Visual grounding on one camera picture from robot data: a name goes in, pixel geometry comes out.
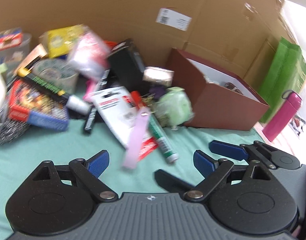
pink and white plastic package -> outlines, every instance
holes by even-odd
[[[98,82],[109,68],[106,61],[110,53],[105,42],[93,32],[85,33],[69,52],[67,62],[83,76]]]

metal pivot bolt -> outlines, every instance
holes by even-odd
[[[115,197],[115,193],[112,191],[103,191],[100,193],[100,197],[103,199],[112,199]]]
[[[187,192],[187,196],[190,198],[198,199],[198,198],[203,197],[203,193],[200,192],[199,190],[191,190]]]

gray gripper base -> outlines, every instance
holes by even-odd
[[[306,165],[296,170],[278,168],[270,171],[294,198],[298,206],[299,222],[302,222],[306,208]]]
[[[177,193],[124,193],[100,204],[91,219],[55,236],[14,233],[8,240],[294,240],[276,236],[242,236],[217,224],[202,204],[182,200]]]

maroon open box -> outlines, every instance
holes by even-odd
[[[184,88],[191,100],[195,116],[186,126],[250,130],[269,108],[239,76],[183,50],[172,49],[166,68],[174,71],[172,86]],[[243,95],[225,88],[226,82]]]

tape roll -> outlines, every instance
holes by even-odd
[[[69,94],[75,91],[78,73],[65,60],[42,59],[34,64],[32,73]]]

